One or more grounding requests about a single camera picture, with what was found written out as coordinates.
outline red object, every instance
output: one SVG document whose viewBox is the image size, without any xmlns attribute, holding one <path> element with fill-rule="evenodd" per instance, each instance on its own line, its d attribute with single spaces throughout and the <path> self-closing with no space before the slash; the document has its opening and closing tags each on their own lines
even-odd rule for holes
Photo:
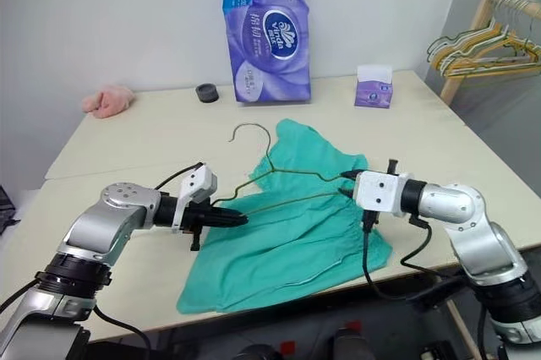
<svg viewBox="0 0 541 360">
<path fill-rule="evenodd" d="M 295 354 L 295 341 L 283 341 L 280 344 L 280 353 L 282 356 L 291 356 Z"/>
<path fill-rule="evenodd" d="M 363 329 L 363 325 L 361 324 L 360 320 L 354 320 L 353 322 L 347 322 L 346 327 L 351 330 L 355 330 L 356 332 L 359 332 Z"/>
</svg>

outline tissue pack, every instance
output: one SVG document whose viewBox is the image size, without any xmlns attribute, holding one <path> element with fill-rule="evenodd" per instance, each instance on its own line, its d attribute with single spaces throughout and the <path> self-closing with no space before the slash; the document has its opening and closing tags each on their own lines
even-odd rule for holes
<svg viewBox="0 0 541 360">
<path fill-rule="evenodd" d="M 364 64 L 357 68 L 356 106 L 388 108 L 392 98 L 392 67 Z"/>
<path fill-rule="evenodd" d="M 223 0 L 237 101 L 310 99 L 304 0 Z"/>
</svg>

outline small purple box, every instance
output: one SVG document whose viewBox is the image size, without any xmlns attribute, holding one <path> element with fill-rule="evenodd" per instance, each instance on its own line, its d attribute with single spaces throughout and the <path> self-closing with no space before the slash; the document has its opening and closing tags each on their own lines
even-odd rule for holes
<svg viewBox="0 0 541 360">
<path fill-rule="evenodd" d="M 355 106 L 388 108 L 392 98 L 392 67 L 365 64 L 357 68 Z"/>
</svg>

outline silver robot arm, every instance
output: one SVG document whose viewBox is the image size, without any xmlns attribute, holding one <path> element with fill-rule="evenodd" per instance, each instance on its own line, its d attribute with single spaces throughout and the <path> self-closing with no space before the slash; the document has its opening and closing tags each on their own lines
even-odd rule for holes
<svg viewBox="0 0 541 360">
<path fill-rule="evenodd" d="M 541 358 L 541 294 L 522 256 L 505 231 L 486 215 L 475 188 L 439 186 L 410 174 L 359 172 L 353 199 L 365 210 L 444 222 L 451 246 L 477 299 L 512 358 Z"/>
<path fill-rule="evenodd" d="M 103 189 L 98 202 L 71 226 L 45 271 L 36 275 L 36 285 L 0 332 L 0 360 L 58 360 L 70 351 L 73 354 L 74 345 L 85 345 L 90 333 L 73 322 L 89 318 L 96 293 L 111 282 L 110 269 L 132 232 L 150 229 L 155 223 L 171 226 L 174 232 L 183 230 L 187 206 L 208 199 L 216 185 L 216 176 L 202 165 L 182 181 L 178 198 L 132 183 Z M 235 220 L 234 211 L 207 206 L 204 213 L 219 218 L 225 212 L 232 215 L 224 214 L 225 221 Z"/>
</svg>

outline wooden clothes rack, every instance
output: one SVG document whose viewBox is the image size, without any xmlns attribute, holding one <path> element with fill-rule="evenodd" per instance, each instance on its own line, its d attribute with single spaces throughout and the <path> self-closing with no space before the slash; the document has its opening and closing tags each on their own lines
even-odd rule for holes
<svg viewBox="0 0 541 360">
<path fill-rule="evenodd" d="M 486 27 L 492 15 L 494 13 L 495 5 L 506 6 L 508 8 L 514 8 L 522 12 L 523 14 L 529 15 L 535 19 L 541 19 L 541 3 L 538 1 L 527 0 L 527 4 L 524 5 L 525 0 L 520 4 L 518 1 L 506 1 L 506 0 L 481 0 L 477 7 L 475 16 L 473 17 L 472 24 L 470 25 L 470 30 L 482 29 Z M 440 98 L 444 101 L 445 104 L 450 105 L 455 97 L 456 92 L 458 91 L 464 77 L 459 78 L 449 78 L 445 80 L 445 84 L 440 93 Z"/>
</svg>

